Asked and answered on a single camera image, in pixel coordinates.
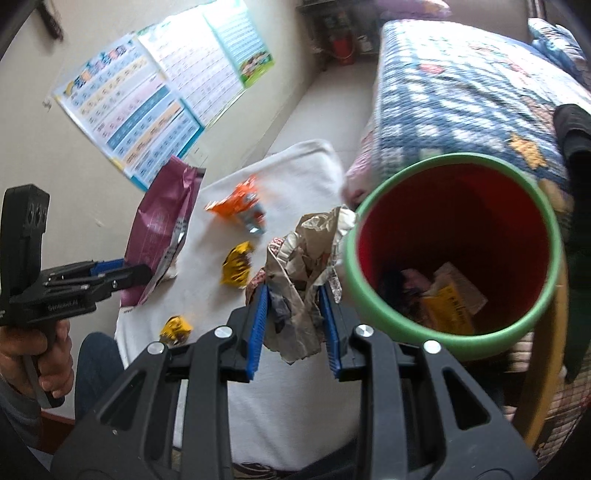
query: blue patterned quilt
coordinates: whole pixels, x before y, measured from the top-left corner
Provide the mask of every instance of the blue patterned quilt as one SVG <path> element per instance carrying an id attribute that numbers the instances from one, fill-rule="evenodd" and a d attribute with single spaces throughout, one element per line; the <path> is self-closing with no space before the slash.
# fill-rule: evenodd
<path id="1" fill-rule="evenodd" d="M 359 203 L 418 160 L 454 152 L 494 155 L 568 192 L 552 123 L 562 103 L 591 112 L 589 92 L 525 44 L 452 22 L 389 22 L 348 200 Z"/>

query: pillow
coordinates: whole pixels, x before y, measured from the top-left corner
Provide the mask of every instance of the pillow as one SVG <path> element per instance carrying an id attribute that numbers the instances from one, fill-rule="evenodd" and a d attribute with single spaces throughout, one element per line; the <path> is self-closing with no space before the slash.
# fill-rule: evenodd
<path id="1" fill-rule="evenodd" d="M 541 18 L 530 18 L 528 27 L 535 40 L 531 45 L 552 63 L 570 73 L 584 87 L 591 86 L 591 73 L 583 50 L 573 34 L 560 25 Z"/>
<path id="2" fill-rule="evenodd" d="M 384 9 L 381 17 L 385 20 L 400 18 L 422 18 L 425 20 L 446 18 L 452 14 L 443 0 L 375 0 Z"/>

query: red fire extinguisher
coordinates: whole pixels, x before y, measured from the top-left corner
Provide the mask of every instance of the red fire extinguisher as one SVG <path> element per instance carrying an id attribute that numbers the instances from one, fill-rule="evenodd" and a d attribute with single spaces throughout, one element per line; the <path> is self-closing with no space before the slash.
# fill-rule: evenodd
<path id="1" fill-rule="evenodd" d="M 347 32 L 340 37 L 331 35 L 333 54 L 341 65 L 351 65 L 355 63 L 355 48 L 353 46 L 353 35 Z"/>

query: white towel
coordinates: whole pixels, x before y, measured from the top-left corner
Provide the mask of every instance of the white towel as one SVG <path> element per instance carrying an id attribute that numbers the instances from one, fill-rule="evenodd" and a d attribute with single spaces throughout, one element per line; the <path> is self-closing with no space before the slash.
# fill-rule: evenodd
<path id="1" fill-rule="evenodd" d="M 253 275 L 264 265 L 265 248 L 273 237 L 288 234 L 305 213 L 327 212 L 343 203 L 341 163 L 330 144 L 319 140 L 297 144 L 202 189 L 178 256 L 177 278 L 161 284 L 144 305 L 119 314 L 115 339 L 126 367 L 158 340 L 171 316 L 183 315 L 193 325 L 189 341 L 194 342 L 244 306 L 244 291 L 219 281 L 230 249 L 252 238 L 203 207 L 229 195 L 251 174 L 258 179 L 267 213 L 267 232 L 253 254 Z M 332 453 L 356 434 L 359 387 L 357 382 L 334 380 L 324 350 L 289 366 L 264 348 L 254 382 L 228 385 L 233 461 L 294 471 Z M 180 419 L 185 395 L 182 388 Z M 175 446 L 181 446 L 181 438 L 178 421 Z"/>

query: jeans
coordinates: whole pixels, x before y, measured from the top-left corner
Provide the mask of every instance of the jeans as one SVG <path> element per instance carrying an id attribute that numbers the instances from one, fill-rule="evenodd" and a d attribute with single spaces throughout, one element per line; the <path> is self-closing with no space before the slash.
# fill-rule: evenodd
<path id="1" fill-rule="evenodd" d="M 123 370 L 115 340 L 99 332 L 84 339 L 78 355 L 74 391 L 76 421 L 81 421 Z"/>

